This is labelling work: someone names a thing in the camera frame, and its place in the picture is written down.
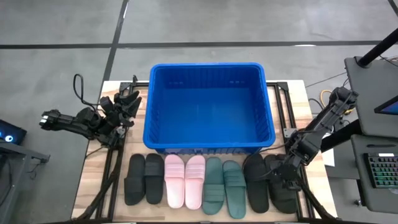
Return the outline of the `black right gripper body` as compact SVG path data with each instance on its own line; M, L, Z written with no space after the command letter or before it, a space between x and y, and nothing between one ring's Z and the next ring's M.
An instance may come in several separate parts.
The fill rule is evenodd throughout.
M269 180L271 183L296 182L299 178L298 170L302 165L302 158L295 154L271 154Z

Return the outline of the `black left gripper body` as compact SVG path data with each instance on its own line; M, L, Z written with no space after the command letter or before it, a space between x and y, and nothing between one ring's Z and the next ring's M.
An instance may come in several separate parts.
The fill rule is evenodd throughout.
M123 103L121 100L117 100L113 109L108 113L109 122L114 126L134 126L134 122L130 121L132 117L130 113L131 104Z

